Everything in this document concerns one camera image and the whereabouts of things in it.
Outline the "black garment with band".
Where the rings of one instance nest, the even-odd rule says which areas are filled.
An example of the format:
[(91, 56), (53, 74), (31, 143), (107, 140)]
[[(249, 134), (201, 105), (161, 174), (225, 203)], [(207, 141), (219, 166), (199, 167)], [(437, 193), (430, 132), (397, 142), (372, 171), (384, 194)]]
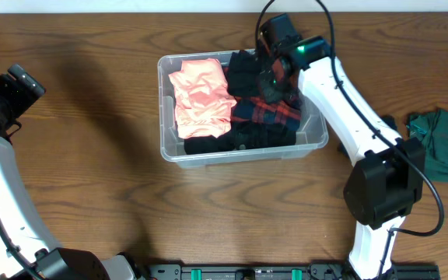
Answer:
[(278, 87), (268, 60), (245, 50), (232, 53), (225, 76), (232, 96), (260, 97), (266, 103), (277, 103), (287, 96)]

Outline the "red navy plaid shirt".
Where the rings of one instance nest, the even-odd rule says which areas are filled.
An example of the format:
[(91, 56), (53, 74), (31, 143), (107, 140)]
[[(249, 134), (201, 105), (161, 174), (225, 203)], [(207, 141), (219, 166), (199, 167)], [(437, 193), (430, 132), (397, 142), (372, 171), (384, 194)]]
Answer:
[(280, 100), (277, 103), (266, 103), (260, 97), (233, 97), (236, 100), (236, 106), (232, 110), (232, 120), (235, 122), (252, 121), (258, 124), (283, 124), (292, 131), (299, 129), (302, 119), (302, 101), (296, 89), (291, 92), (287, 99)]

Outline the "black buttoned garment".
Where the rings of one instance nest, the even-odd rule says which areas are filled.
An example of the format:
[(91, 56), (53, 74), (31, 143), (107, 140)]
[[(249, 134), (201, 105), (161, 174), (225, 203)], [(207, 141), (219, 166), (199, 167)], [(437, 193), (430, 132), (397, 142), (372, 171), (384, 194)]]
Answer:
[(258, 124), (251, 121), (233, 122), (231, 130), (218, 138), (193, 137), (184, 140), (187, 155), (234, 150), (263, 149), (295, 145), (296, 132), (283, 124)]

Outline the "pink garment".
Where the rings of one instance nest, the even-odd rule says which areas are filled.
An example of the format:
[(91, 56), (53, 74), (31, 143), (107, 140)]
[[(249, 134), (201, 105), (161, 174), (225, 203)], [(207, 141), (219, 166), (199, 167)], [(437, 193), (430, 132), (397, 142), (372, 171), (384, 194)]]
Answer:
[(236, 100), (228, 93), (219, 60), (183, 61), (180, 71), (169, 74), (169, 79), (174, 87), (174, 114), (180, 138), (218, 138), (231, 130)]

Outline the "dark navy garment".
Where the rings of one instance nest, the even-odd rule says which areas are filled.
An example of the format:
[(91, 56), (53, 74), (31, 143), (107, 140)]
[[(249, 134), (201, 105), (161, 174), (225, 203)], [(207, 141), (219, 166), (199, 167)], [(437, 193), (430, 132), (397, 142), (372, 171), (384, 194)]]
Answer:
[[(381, 118), (381, 120), (382, 120), (386, 125), (388, 125), (390, 128), (392, 128), (392, 129), (395, 130), (395, 131), (398, 131), (398, 128), (397, 128), (395, 119), (394, 119), (391, 115), (383, 115), (383, 116), (381, 116), (380, 118)], [(339, 143), (339, 145), (338, 145), (338, 147), (337, 147), (337, 150), (338, 150), (341, 154), (343, 154), (346, 158), (348, 158), (347, 150), (345, 149), (345, 147), (343, 146), (343, 144), (342, 144), (341, 142)]]

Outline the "dark green garment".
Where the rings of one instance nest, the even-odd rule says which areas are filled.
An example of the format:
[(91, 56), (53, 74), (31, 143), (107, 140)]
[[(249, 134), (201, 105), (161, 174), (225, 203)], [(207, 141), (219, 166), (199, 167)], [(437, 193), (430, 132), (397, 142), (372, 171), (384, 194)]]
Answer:
[(408, 135), (425, 148), (425, 175), (432, 181), (448, 183), (448, 111), (409, 114), (406, 127)]

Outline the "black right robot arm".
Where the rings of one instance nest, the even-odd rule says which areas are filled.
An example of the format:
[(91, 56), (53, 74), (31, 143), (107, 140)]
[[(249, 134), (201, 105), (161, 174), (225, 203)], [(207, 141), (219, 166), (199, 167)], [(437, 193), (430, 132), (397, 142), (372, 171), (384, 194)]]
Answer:
[(273, 61), (275, 85), (293, 85), (322, 113), (341, 140), (353, 169), (343, 190), (356, 220), (348, 256), (354, 276), (388, 275), (396, 233), (422, 197), (425, 151), (404, 140), (348, 79), (333, 42), (304, 39), (289, 16), (259, 19), (257, 49)]

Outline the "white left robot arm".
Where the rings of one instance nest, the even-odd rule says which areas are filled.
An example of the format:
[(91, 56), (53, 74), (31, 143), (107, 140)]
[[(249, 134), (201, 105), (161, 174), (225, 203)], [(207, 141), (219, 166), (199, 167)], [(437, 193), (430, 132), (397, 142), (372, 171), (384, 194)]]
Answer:
[(30, 199), (11, 137), (22, 127), (19, 118), (45, 92), (20, 65), (0, 75), (0, 279), (140, 279), (124, 253), (102, 261), (89, 251), (64, 248)]

